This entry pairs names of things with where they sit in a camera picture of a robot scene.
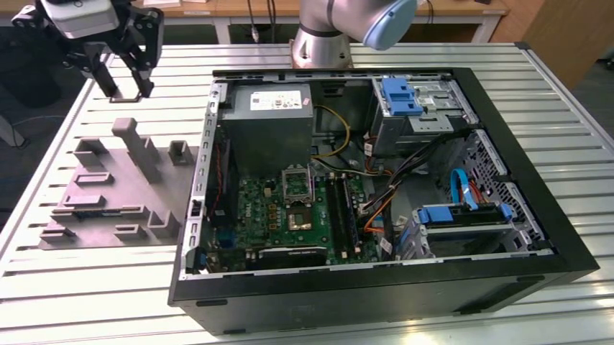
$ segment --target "slotted table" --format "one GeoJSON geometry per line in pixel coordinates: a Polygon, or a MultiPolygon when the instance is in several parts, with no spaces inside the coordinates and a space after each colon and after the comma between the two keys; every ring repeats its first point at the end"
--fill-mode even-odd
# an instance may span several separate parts
{"type": "MultiPolygon", "coordinates": [[[[211,71],[289,68],[285,45],[165,47],[149,99],[109,103],[85,83],[14,208],[0,235],[0,344],[542,344],[614,338],[614,144],[535,54],[511,44],[397,45],[385,52],[355,45],[352,58],[356,67],[472,68],[602,269],[488,315],[215,339],[165,304],[173,246],[38,250],[38,233],[77,165],[69,151],[78,138],[102,137],[107,147],[120,147],[111,125],[129,116],[157,147],[177,139],[197,144],[211,71]]],[[[129,70],[119,59],[107,63],[128,90],[129,70]]]]}

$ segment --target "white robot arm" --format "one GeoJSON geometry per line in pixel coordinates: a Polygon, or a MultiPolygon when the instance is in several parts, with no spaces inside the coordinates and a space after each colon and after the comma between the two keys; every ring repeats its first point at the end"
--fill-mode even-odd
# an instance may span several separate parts
{"type": "Polygon", "coordinates": [[[418,0],[301,0],[293,67],[349,67],[348,36],[375,50],[388,49],[403,37],[416,8],[418,0]]]}

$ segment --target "motherboard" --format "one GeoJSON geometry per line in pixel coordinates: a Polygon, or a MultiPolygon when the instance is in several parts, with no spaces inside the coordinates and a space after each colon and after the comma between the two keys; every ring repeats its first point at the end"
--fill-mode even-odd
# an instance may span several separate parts
{"type": "Polygon", "coordinates": [[[360,176],[297,174],[284,170],[279,178],[240,179],[237,223],[216,235],[227,272],[292,266],[279,259],[292,255],[309,266],[377,261],[373,236],[357,231],[360,176]],[[277,258],[275,267],[257,266],[268,255],[277,258]]]}

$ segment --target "cable connector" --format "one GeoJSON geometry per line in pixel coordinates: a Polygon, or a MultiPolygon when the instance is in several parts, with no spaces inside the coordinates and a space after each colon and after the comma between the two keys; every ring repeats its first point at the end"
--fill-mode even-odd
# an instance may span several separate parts
{"type": "Polygon", "coordinates": [[[256,27],[253,25],[251,26],[251,38],[253,38],[255,43],[260,42],[260,34],[257,33],[256,27]]]}

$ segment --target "ram slot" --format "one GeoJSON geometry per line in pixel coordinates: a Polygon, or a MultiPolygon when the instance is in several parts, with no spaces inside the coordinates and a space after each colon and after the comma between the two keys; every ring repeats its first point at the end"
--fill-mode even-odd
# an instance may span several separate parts
{"type": "Polygon", "coordinates": [[[328,220],[332,232],[332,247],[337,257],[347,258],[345,237],[343,235],[343,223],[339,216],[339,198],[336,197],[335,178],[325,181],[325,201],[328,203],[328,220]]]}
{"type": "Polygon", "coordinates": [[[349,195],[345,178],[336,180],[336,190],[341,198],[339,212],[344,223],[343,229],[345,232],[347,247],[352,254],[357,254],[360,253],[360,240],[357,238],[356,214],[353,213],[352,196],[349,195]]]}

